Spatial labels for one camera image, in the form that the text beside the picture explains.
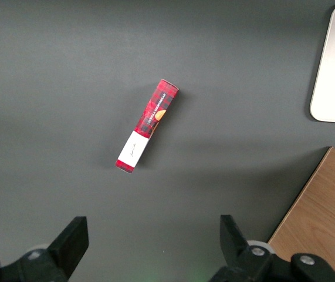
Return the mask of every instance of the plaid pattern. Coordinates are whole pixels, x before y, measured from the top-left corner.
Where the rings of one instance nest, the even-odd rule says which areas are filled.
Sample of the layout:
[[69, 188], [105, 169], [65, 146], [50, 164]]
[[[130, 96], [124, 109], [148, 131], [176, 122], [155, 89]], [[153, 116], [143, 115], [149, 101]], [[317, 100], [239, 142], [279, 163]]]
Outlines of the plaid pattern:
[[134, 167], [131, 167], [130, 165], [122, 162], [121, 160], [117, 160], [115, 163], [115, 166], [119, 167], [120, 169], [123, 169], [125, 172], [132, 173]]
[[158, 124], [158, 120], [155, 119], [155, 114], [159, 110], [166, 110], [168, 108], [173, 98], [178, 93], [178, 90], [179, 89], [176, 86], [162, 79], [155, 89], [152, 97], [150, 98], [144, 113], [138, 121], [134, 131], [146, 138], [150, 138], [153, 130]]

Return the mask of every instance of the bolt head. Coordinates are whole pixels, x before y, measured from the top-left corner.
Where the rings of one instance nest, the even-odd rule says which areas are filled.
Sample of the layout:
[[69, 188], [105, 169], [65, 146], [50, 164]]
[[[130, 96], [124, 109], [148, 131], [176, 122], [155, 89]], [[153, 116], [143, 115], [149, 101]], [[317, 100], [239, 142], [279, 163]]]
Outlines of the bolt head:
[[314, 265], [314, 259], [310, 256], [301, 256], [300, 261], [304, 264], [308, 264], [309, 266]]
[[265, 254], [265, 251], [262, 250], [261, 248], [253, 248], [252, 249], [252, 253], [255, 255], [255, 256], [258, 256], [258, 257], [262, 257], [264, 254]]
[[28, 260], [34, 260], [40, 256], [38, 251], [33, 251], [30, 255], [28, 255]]

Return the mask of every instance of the white label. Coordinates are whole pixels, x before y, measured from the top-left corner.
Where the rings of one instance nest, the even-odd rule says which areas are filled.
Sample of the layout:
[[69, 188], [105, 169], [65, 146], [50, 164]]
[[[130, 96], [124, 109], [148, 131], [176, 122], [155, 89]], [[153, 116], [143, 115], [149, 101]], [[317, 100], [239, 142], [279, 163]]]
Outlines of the white label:
[[127, 143], [124, 145], [118, 160], [131, 167], [135, 167], [138, 160], [140, 159], [143, 151], [148, 144], [149, 139], [133, 131], [131, 136], [128, 138]]

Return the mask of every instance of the wooden surface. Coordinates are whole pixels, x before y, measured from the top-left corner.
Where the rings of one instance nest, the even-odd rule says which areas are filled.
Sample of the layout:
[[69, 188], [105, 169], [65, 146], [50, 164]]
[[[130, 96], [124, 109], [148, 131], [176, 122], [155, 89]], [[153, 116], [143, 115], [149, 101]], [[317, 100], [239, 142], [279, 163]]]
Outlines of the wooden surface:
[[327, 151], [269, 244], [284, 260], [313, 253], [335, 269], [335, 148]]

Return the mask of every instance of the gray table surface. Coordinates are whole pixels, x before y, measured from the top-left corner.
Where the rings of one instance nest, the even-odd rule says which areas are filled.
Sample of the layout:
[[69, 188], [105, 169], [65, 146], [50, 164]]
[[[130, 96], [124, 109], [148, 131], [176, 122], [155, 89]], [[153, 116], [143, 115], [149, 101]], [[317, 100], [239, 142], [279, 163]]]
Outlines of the gray table surface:
[[[204, 282], [219, 215], [267, 240], [335, 124], [309, 113], [335, 0], [0, 1], [0, 261], [74, 216], [71, 281]], [[161, 78], [180, 88], [114, 167]]]

